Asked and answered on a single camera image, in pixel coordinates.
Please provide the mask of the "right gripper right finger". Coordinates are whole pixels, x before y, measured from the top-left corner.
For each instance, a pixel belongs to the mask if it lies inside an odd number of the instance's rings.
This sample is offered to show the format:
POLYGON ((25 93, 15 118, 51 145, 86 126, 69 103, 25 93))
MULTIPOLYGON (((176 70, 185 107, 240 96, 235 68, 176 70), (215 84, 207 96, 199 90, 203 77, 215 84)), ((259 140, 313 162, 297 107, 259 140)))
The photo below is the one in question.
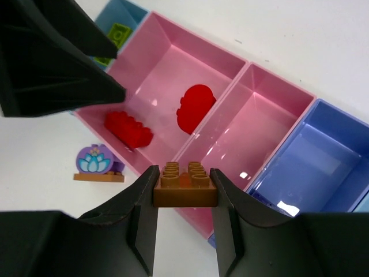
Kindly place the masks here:
POLYGON ((368 214, 283 215, 219 169, 212 209, 220 276, 367 276, 368 214))

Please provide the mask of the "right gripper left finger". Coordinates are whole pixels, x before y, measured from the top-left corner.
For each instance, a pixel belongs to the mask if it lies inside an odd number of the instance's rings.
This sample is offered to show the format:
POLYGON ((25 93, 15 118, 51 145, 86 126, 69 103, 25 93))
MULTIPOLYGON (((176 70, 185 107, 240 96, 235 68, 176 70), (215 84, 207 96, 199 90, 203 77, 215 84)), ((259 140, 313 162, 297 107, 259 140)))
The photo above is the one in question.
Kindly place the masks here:
POLYGON ((73 218, 60 211, 1 213, 2 276, 152 276, 160 170, 73 218))

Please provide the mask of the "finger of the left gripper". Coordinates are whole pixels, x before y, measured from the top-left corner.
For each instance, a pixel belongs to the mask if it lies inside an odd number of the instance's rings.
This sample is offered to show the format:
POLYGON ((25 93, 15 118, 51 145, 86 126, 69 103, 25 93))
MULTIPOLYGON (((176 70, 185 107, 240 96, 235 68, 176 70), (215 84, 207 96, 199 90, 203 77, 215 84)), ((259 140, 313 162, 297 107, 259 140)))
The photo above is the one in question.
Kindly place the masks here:
MULTIPOLYGON (((75 1, 30 1, 56 31, 94 57, 116 58, 117 46, 75 1)), ((30 25, 15 8, 15 1, 1 1, 1 29, 29 31, 30 25)))
POLYGON ((126 90, 61 36, 30 1, 15 1, 29 31, 1 29, 1 111, 4 117, 40 117, 95 104, 77 103, 73 89, 107 85, 92 100, 120 103, 126 90))

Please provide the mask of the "yellow lego brick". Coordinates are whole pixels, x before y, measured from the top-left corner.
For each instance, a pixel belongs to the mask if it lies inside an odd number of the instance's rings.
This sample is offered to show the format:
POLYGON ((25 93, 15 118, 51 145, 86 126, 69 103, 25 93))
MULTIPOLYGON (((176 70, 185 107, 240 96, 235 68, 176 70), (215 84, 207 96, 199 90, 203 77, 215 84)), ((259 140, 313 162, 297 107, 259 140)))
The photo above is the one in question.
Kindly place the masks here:
POLYGON ((114 23, 108 33, 108 38, 120 49, 133 30, 125 25, 114 23))

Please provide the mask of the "brown small lego plate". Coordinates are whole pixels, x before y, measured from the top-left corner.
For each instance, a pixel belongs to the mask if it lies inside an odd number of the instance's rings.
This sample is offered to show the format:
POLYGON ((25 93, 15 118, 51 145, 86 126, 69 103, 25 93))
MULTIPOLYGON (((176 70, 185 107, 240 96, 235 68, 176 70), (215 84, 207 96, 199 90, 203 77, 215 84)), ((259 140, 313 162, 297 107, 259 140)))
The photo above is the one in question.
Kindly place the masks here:
POLYGON ((167 162, 153 189, 157 208, 205 208, 217 205, 217 188, 200 162, 182 167, 167 162))

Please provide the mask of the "purple flower lego piece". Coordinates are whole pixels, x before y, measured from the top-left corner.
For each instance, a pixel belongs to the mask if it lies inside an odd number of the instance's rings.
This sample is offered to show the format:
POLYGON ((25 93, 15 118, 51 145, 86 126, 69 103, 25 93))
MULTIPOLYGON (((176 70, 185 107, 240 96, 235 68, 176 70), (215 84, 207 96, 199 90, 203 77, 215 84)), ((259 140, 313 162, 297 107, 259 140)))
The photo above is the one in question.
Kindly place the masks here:
POLYGON ((76 157, 76 166, 83 174, 122 173, 125 164, 104 144, 92 144, 83 148, 76 157))

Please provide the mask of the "red two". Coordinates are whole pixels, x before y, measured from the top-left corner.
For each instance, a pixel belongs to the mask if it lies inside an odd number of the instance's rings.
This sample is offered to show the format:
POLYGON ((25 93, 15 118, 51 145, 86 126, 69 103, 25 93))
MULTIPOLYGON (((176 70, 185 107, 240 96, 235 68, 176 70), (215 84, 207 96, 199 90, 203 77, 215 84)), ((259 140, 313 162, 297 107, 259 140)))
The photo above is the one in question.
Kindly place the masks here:
POLYGON ((147 147, 153 132, 125 111, 113 111, 106 115, 104 126, 130 148, 147 147))

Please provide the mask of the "red round lego piece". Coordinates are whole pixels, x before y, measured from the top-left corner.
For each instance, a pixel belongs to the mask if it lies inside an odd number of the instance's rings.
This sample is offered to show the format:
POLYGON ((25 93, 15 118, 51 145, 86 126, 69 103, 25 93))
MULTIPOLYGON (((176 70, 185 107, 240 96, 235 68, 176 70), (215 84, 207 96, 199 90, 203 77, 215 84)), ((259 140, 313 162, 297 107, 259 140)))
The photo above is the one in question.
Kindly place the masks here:
POLYGON ((197 84, 190 87, 180 99, 180 107, 176 111, 180 129, 191 135, 215 102, 216 98, 208 86, 197 84))

